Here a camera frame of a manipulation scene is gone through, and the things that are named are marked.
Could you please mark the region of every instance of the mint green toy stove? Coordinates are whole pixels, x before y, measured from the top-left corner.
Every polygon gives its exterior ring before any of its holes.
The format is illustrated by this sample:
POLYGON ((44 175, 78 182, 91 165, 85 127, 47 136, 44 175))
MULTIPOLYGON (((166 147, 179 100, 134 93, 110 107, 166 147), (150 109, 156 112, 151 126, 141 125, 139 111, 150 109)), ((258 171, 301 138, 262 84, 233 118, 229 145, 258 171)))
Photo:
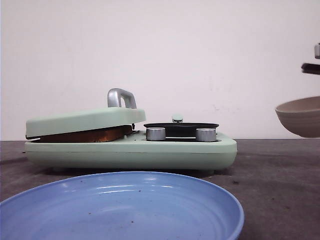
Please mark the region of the mint green toy stove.
POLYGON ((145 120, 133 94, 113 88, 106 108, 28 120, 26 138, 34 140, 25 143, 25 151, 35 164, 56 168, 220 170, 236 158, 236 141, 216 133, 210 123, 183 123, 180 115, 174 115, 172 123, 159 123, 164 127, 115 135, 119 134, 118 126, 134 128, 134 123, 145 120), (121 98, 125 107, 121 107, 121 98), (116 139, 78 142, 77 136, 97 134, 101 129, 106 134, 103 139, 116 139), (65 142, 65 134, 76 137, 65 142))

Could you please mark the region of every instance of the black frying pan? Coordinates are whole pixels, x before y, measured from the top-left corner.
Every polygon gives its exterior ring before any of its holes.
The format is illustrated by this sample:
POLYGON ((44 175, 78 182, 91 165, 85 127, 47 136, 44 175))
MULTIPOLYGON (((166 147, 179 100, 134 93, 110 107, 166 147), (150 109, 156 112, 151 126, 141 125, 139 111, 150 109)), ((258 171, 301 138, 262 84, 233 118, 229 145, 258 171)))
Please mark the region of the black frying pan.
POLYGON ((196 129, 215 129, 219 127, 216 123, 148 123, 146 128, 165 128, 166 137, 195 137, 196 129))

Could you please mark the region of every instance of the bowl rim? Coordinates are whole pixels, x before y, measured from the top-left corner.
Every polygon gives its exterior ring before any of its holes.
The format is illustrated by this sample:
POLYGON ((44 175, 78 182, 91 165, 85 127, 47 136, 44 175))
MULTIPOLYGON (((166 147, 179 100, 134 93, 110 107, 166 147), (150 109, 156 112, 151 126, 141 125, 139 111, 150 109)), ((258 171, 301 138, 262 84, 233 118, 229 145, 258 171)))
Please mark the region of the bowl rim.
POLYGON ((320 111, 320 107, 313 108, 313 109, 306 109, 306 110, 279 110, 280 107, 282 107, 286 104, 291 104, 294 102, 299 102, 299 101, 303 101, 303 100, 307 100, 307 99, 319 99, 319 101, 320 101, 320 96, 311 96, 311 97, 299 98, 299 99, 292 100, 292 101, 287 101, 287 102, 284 102, 284 103, 278 105, 277 107, 275 107, 275 111, 277 113, 284 113, 284 114, 312 113, 312 112, 320 111))

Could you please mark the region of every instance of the white wall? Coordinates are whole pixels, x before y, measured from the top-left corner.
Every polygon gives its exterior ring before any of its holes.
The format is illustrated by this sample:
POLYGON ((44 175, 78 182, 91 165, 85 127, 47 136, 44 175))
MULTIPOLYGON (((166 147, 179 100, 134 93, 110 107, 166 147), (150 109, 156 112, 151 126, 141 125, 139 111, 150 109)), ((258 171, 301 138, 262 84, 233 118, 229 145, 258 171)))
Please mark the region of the white wall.
POLYGON ((300 68, 317 63, 319 0, 1 4, 2 140, 23 140, 29 118, 106 106, 114 87, 147 122, 178 112, 233 138, 298 138, 274 107, 320 95, 300 68))

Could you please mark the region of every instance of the blue bowl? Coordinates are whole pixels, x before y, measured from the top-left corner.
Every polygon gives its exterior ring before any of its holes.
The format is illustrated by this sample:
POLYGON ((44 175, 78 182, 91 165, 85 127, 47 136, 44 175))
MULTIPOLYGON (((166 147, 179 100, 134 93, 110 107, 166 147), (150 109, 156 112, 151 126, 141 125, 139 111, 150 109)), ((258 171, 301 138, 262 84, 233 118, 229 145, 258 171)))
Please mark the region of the blue bowl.
POLYGON ((3 240, 235 240, 239 201, 194 177, 113 172, 45 184, 3 201, 3 240))

